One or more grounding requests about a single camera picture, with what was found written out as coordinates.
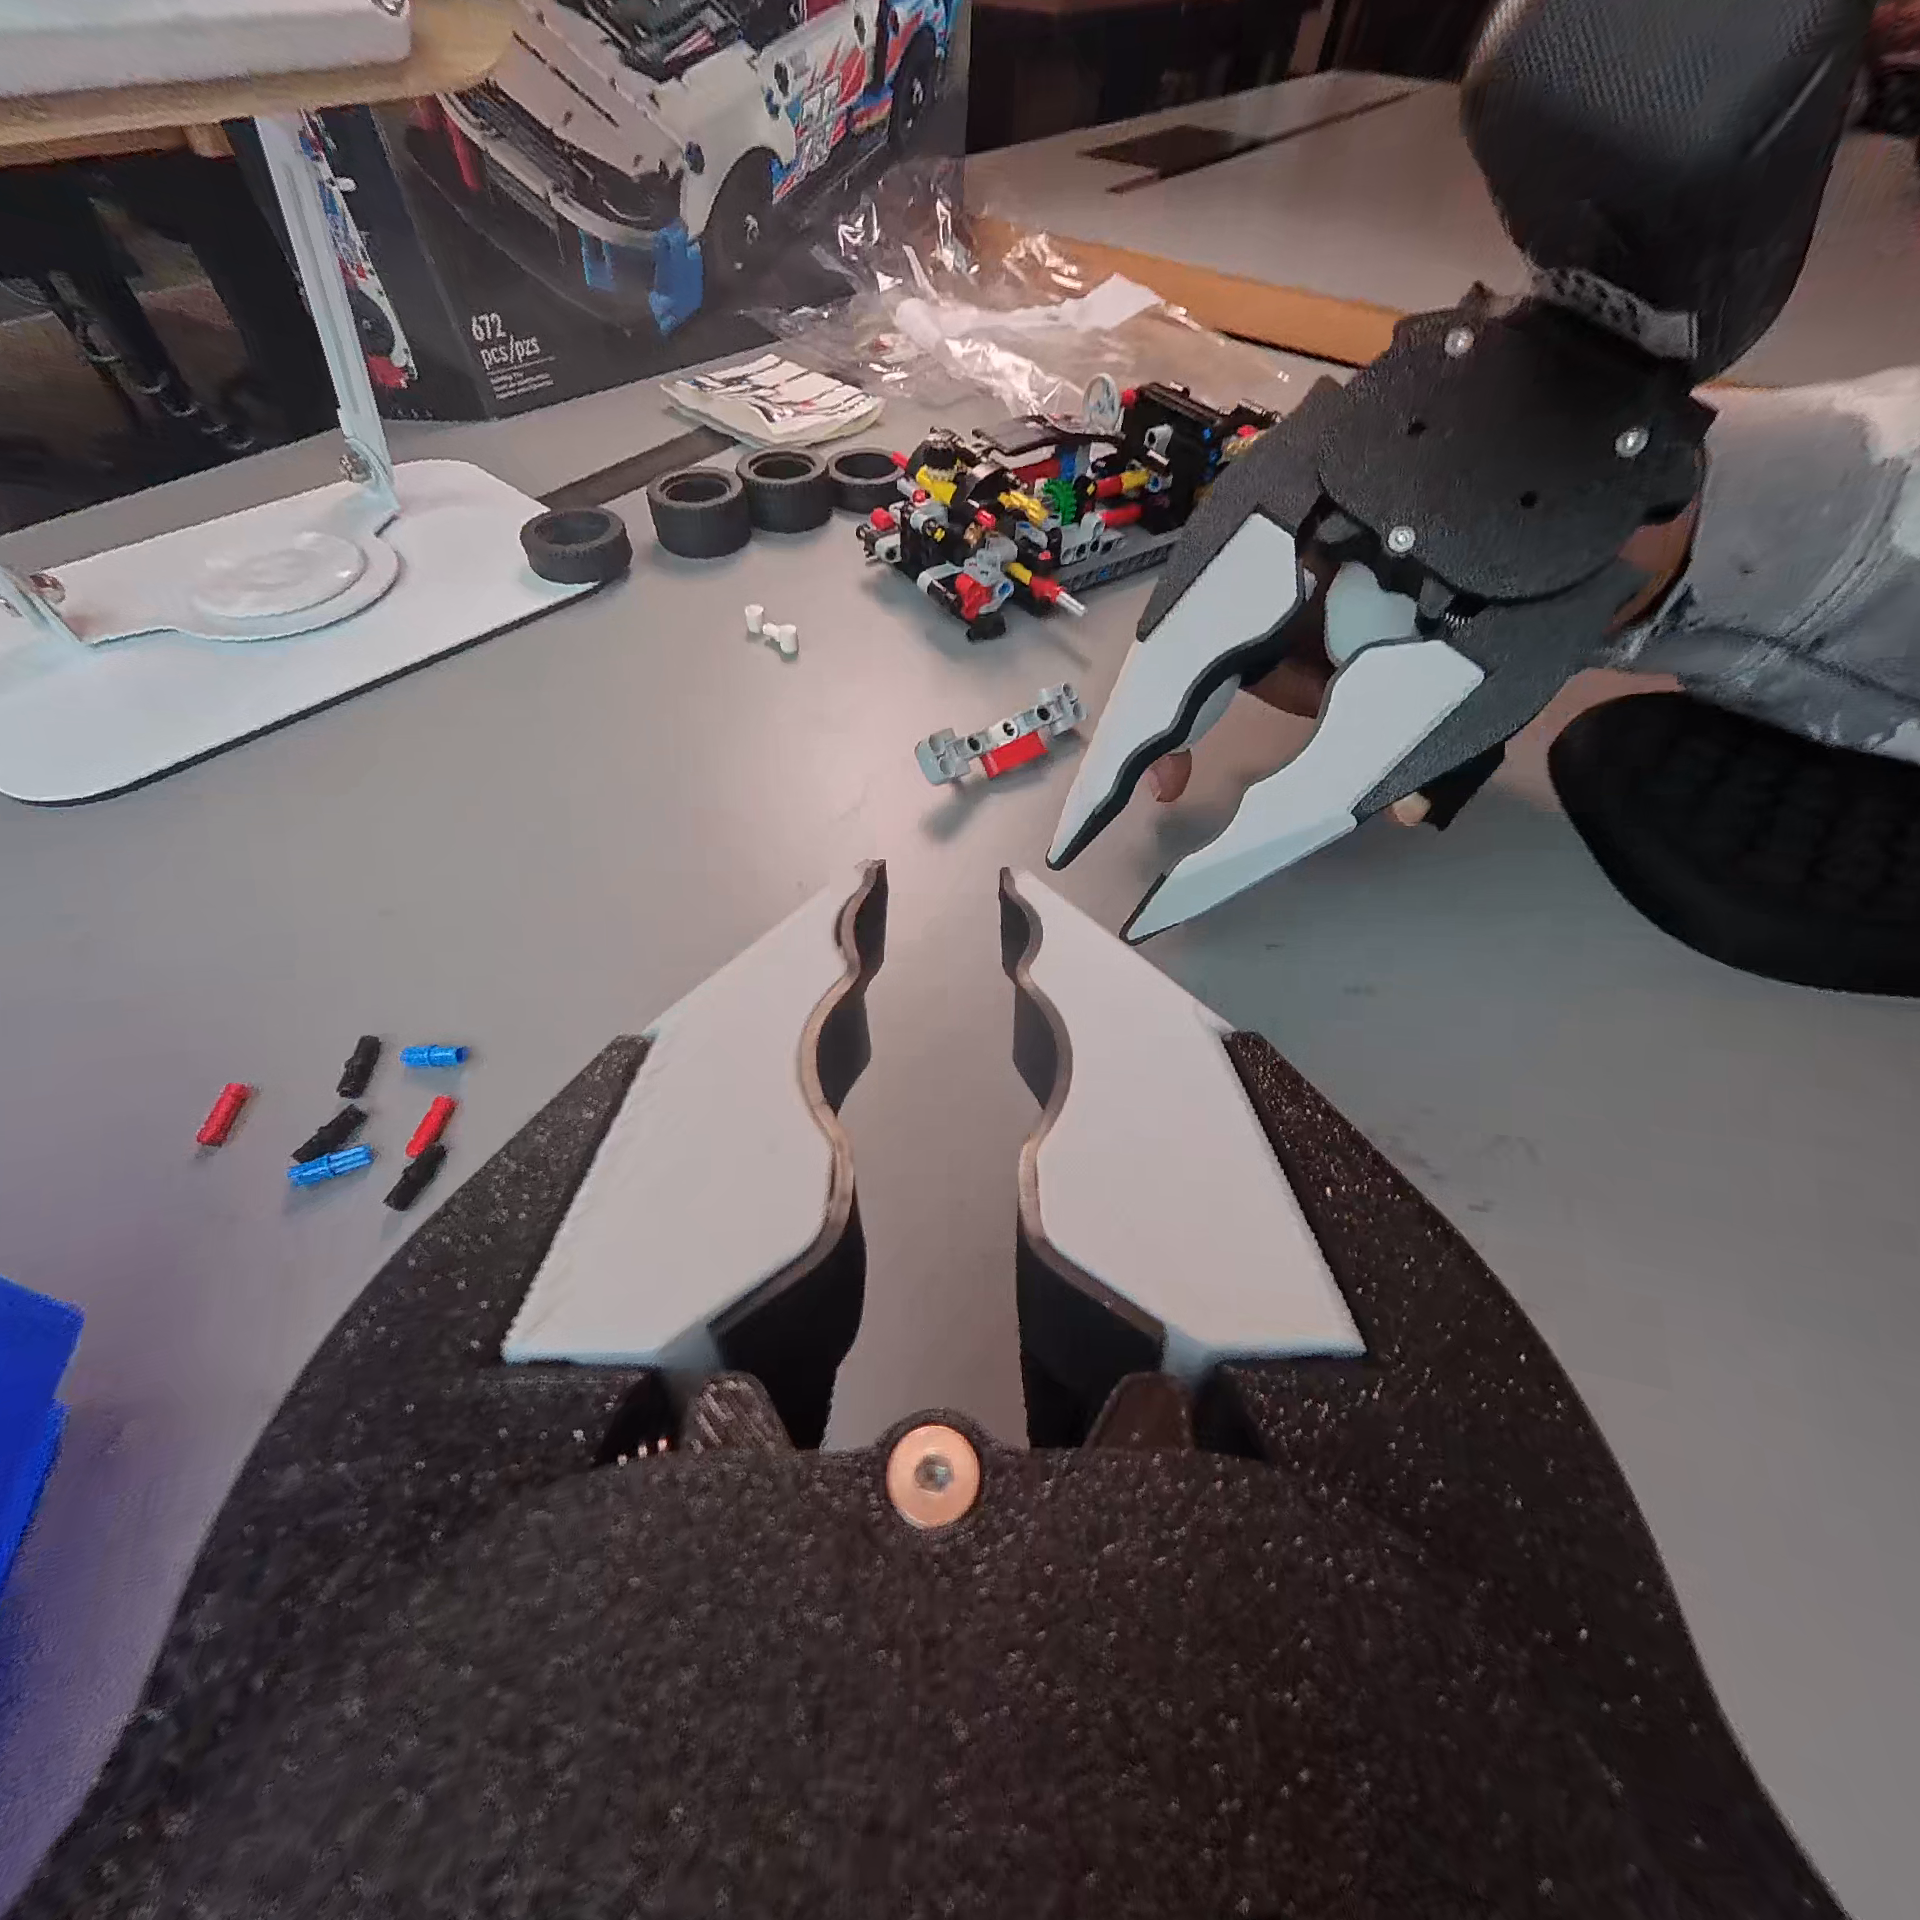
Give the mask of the brick-built toy car chassis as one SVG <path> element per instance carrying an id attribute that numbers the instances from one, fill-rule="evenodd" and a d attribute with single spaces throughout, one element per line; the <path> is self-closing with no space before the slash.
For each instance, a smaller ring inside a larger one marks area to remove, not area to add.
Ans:
<path id="1" fill-rule="evenodd" d="M 869 564 L 924 595 L 970 642 L 1010 610 L 1086 612 L 1091 590 L 1169 563 L 1190 514 L 1281 416 L 1216 408 L 1185 384 L 1084 393 L 1078 416 L 940 428 L 896 452 L 894 483 L 854 525 Z"/>

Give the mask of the white instruction booklet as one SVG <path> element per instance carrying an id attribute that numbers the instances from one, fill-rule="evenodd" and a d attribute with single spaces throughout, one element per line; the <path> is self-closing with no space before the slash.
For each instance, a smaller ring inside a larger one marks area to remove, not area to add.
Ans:
<path id="1" fill-rule="evenodd" d="M 396 65 L 406 2 L 3 2 L 3 97 Z"/>

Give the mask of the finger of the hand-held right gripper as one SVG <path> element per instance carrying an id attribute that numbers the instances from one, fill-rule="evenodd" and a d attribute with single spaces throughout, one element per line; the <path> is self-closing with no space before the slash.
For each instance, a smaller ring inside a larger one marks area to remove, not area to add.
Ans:
<path id="1" fill-rule="evenodd" d="M 1328 848 L 1382 808 L 1377 789 L 1481 686 L 1445 641 L 1381 642 L 1345 662 L 1317 726 L 1278 772 L 1250 784 L 1220 832 L 1141 901 L 1122 939 L 1142 944 Z"/>
<path id="2" fill-rule="evenodd" d="M 1154 762 L 1190 744 L 1224 689 L 1269 669 L 1300 604 L 1294 533 L 1252 513 L 1130 648 L 1048 845 L 1052 870 L 1105 834 Z"/>

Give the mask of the clear plastic bag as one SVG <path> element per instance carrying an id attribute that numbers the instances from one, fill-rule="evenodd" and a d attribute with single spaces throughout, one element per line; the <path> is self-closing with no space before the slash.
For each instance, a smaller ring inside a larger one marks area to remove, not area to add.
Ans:
<path id="1" fill-rule="evenodd" d="M 1086 393 L 1153 382 L 1229 410 L 1288 411 L 1306 389 L 1264 347 L 1203 325 L 1048 232 L 965 204 L 958 161 L 861 186 L 745 305 L 821 370 L 890 401 L 989 401 L 1010 416 L 1082 416 Z"/>

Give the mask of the wooden board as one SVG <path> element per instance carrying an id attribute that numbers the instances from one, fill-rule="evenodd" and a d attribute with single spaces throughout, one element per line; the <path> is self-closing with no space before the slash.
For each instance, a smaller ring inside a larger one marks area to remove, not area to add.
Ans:
<path id="1" fill-rule="evenodd" d="M 3 162 L 40 164 L 170 153 L 197 129 L 258 115 L 385 106 L 466 89 L 513 40 L 515 4 L 414 4 L 414 46 L 396 65 L 331 66 L 222 81 L 166 81 L 17 97 L 3 102 Z"/>

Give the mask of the grey table with wooden edge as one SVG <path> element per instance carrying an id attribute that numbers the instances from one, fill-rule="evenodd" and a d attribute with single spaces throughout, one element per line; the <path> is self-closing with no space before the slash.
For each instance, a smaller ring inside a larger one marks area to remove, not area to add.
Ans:
<path id="1" fill-rule="evenodd" d="M 1193 321 L 1360 369 L 1409 313 L 1530 268 L 1448 83 L 1328 70 L 971 156 L 966 208 L 1001 238 L 1157 290 Z"/>

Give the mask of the blue plastic bin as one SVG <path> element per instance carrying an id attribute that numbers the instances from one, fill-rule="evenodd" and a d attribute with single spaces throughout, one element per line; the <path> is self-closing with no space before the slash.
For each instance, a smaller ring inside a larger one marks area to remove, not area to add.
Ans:
<path id="1" fill-rule="evenodd" d="M 58 1462 L 82 1331 L 80 1308 L 3 1280 L 3 1585 Z"/>

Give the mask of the grey desk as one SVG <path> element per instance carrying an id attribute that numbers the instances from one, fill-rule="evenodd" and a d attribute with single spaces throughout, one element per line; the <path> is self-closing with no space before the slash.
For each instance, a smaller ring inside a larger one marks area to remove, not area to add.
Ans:
<path id="1" fill-rule="evenodd" d="M 5 1278 L 85 1310 L 64 1450 L 5 1594 L 5 1905 L 85 1798 L 201 1534 L 417 1221 L 613 1037 L 859 859 L 891 882 L 846 1124 L 869 1237 L 830 1440 L 920 1409 L 1025 1440 L 998 870 L 1074 757 L 984 789 L 915 745 L 1072 681 L 1142 604 L 971 648 L 846 525 L 626 582 L 122 801 L 5 805 Z M 784 661 L 747 604 L 800 627 Z M 1722 1707 L 1852 1915 L 1915 1915 L 1915 1005 L 1720 966 L 1558 816 L 1546 744 L 1448 832 L 1372 824 L 1142 949 L 1262 1032 L 1480 1246 L 1660 1541 Z M 288 1193 L 352 1045 L 390 1173 Z"/>

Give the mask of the person's right forearm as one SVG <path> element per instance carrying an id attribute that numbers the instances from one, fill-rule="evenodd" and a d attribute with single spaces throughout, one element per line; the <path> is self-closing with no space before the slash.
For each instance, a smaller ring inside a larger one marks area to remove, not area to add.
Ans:
<path id="1" fill-rule="evenodd" d="M 1918 764 L 1918 369 L 1712 401 L 1689 563 L 1600 662 Z"/>

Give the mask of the black toy car box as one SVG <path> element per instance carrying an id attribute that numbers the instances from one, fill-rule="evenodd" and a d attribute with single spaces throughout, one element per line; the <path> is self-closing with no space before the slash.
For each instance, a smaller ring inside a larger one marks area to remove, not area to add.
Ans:
<path id="1" fill-rule="evenodd" d="M 965 147 L 970 4 L 520 4 L 493 70 L 308 113 L 379 411 L 489 420 L 742 353 Z"/>

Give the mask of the sticker sheet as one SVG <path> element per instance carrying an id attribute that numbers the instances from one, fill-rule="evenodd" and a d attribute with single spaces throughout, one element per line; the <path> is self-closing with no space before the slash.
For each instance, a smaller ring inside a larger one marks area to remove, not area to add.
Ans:
<path id="1" fill-rule="evenodd" d="M 728 369 L 683 370 L 661 396 L 686 420 L 750 448 L 826 448 L 881 420 L 882 396 L 763 353 Z"/>

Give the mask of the person's right hand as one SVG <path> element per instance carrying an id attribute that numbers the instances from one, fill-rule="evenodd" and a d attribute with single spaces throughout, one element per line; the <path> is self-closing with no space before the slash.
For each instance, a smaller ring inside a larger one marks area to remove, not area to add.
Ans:
<path id="1" fill-rule="evenodd" d="M 1262 706 L 1278 714 L 1314 717 L 1322 708 L 1333 665 L 1322 657 L 1291 657 L 1257 683 L 1241 689 Z M 1193 752 L 1177 749 L 1147 771 L 1147 786 L 1157 803 L 1174 803 L 1193 774 Z"/>

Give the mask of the group of small brick pins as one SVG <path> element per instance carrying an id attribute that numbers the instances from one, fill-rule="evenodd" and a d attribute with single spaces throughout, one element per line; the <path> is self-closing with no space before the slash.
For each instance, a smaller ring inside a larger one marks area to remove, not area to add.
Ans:
<path id="1" fill-rule="evenodd" d="M 361 1035 L 338 1074 L 333 1109 L 285 1154 L 283 1188 L 288 1193 L 322 1193 L 333 1187 L 368 1182 L 376 1173 L 389 1171 L 390 1185 L 379 1195 L 382 1210 L 398 1217 L 411 1213 L 442 1178 L 449 1162 L 449 1131 L 461 1100 L 456 1092 L 435 1092 L 401 1144 L 398 1154 L 382 1156 L 368 1131 L 373 1124 L 368 1096 L 382 1065 L 396 1065 L 403 1074 L 442 1078 L 461 1072 L 472 1057 L 472 1046 L 461 1042 L 389 1046 L 376 1033 Z"/>

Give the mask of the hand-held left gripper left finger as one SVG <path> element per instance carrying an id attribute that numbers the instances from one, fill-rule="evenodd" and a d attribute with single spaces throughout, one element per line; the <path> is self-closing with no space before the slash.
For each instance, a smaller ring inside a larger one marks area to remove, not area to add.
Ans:
<path id="1" fill-rule="evenodd" d="M 642 1370 L 680 1404 L 753 1376 L 797 1450 L 826 1440 L 866 1286 L 842 1112 L 873 1057 L 886 884 L 858 862 L 644 1029 L 505 1363 Z"/>

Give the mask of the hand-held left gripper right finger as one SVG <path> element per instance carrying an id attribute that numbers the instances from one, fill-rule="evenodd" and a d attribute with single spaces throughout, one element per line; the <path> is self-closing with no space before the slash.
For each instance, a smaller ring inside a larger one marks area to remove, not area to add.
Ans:
<path id="1" fill-rule="evenodd" d="M 1016 1068 L 1025 1432 L 1077 1450 L 1128 1376 L 1201 1396 L 1219 1368 L 1362 1361 L 1236 1032 L 1030 870 L 998 874 Z"/>

